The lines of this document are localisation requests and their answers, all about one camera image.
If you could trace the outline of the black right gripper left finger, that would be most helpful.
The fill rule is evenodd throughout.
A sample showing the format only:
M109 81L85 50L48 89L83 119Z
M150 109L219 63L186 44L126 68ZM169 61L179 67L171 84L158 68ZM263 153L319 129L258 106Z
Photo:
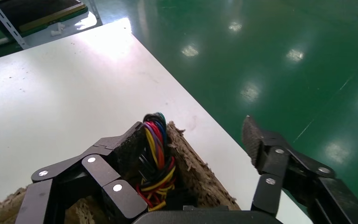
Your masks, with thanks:
M66 209L88 196L97 197L112 222L133 223L147 204L123 176L144 143L144 126L136 122L122 135L101 138L82 154L35 171L16 223L62 224Z

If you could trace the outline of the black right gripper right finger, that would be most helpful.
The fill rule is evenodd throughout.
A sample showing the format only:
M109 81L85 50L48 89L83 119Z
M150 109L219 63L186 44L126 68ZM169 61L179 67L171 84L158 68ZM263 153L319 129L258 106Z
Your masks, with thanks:
M296 151L251 116L244 119L242 143L260 175L252 210L275 217L285 189L315 224L358 224L358 199L333 168Z

